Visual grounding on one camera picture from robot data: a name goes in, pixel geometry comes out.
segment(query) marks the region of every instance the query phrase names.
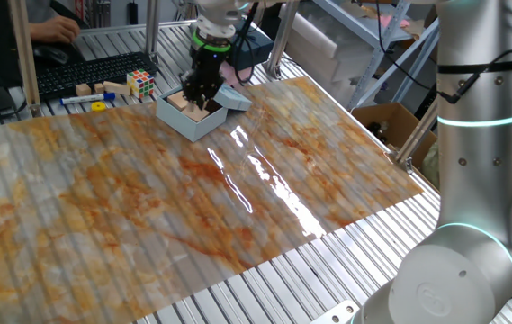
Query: keyboard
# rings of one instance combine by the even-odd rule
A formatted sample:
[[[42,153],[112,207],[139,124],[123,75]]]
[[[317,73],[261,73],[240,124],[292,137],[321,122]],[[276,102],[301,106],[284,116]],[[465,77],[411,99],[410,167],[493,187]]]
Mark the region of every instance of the keyboard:
[[[37,73],[40,99],[75,96],[76,85],[94,86],[103,81],[124,83],[128,73],[139,69],[152,76],[158,72],[156,65],[141,52],[46,68]]]

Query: open cardboard box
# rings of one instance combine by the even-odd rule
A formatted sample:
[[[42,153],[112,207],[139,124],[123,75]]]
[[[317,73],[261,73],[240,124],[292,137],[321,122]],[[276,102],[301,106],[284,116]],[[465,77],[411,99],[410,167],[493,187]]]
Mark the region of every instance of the open cardboard box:
[[[223,85],[213,99],[221,105],[221,108],[210,113],[209,116],[201,121],[196,122],[167,101],[168,96],[180,91],[182,91],[182,87],[178,86],[172,91],[161,95],[159,100],[157,100],[156,116],[192,142],[199,140],[224,123],[228,117],[229,109],[245,112],[252,104],[232,87]]]
[[[388,139],[387,144],[400,149],[406,143],[409,135],[416,129],[419,120],[409,112],[406,107],[401,103],[386,103],[379,104],[371,107],[361,107],[352,110],[352,115],[364,127],[367,127],[372,122],[388,122],[390,127],[385,132],[385,137]],[[437,136],[429,131],[427,136],[421,142],[419,148],[414,152],[411,157],[411,162],[414,167],[420,169],[424,158],[426,158],[429,148],[437,140]]]

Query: wooden block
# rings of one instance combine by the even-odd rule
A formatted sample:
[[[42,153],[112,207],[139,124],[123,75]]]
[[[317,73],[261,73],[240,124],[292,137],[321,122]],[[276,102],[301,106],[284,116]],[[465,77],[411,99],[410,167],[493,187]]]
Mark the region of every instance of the wooden block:
[[[87,84],[76,85],[76,95],[77,96],[86,96],[92,94],[92,88],[90,88]]]
[[[105,92],[115,93],[117,95],[130,95],[130,88],[127,85],[120,85],[114,82],[105,81],[103,83]]]
[[[95,84],[94,90],[97,94],[101,95],[105,92],[105,87],[102,84]]]
[[[167,101],[169,104],[173,105],[180,112],[185,109],[188,104],[188,101],[184,99],[184,92],[180,91],[177,94],[172,94],[167,97]]]
[[[201,110],[195,104],[190,107],[186,107],[182,113],[184,113],[184,115],[188,116],[194,122],[200,122],[210,114],[210,112],[207,110]]]

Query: small box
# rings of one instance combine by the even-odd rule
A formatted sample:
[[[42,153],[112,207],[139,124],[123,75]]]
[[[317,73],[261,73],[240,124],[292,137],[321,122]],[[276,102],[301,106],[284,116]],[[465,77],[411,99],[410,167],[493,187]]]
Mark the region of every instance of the small box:
[[[229,109],[246,111],[251,105],[251,102],[246,97],[231,87],[224,85],[214,98],[214,101],[220,104],[221,108],[201,121],[195,122],[167,101],[167,97],[181,91],[182,87],[178,86],[176,89],[162,94],[159,100],[157,100],[156,114],[160,120],[192,142],[199,140],[224,123]]]
[[[143,69],[128,73],[127,82],[131,94],[139,99],[154,94],[154,77]]]

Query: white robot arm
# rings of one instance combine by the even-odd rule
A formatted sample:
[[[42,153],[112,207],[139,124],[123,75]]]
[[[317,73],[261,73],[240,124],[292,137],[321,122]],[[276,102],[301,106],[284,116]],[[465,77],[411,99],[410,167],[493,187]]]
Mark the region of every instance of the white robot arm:
[[[411,2],[435,4],[442,31],[440,219],[352,323],[487,324],[512,298],[512,0]],[[223,82],[220,63],[244,3],[197,3],[195,64],[182,81],[200,105]]]

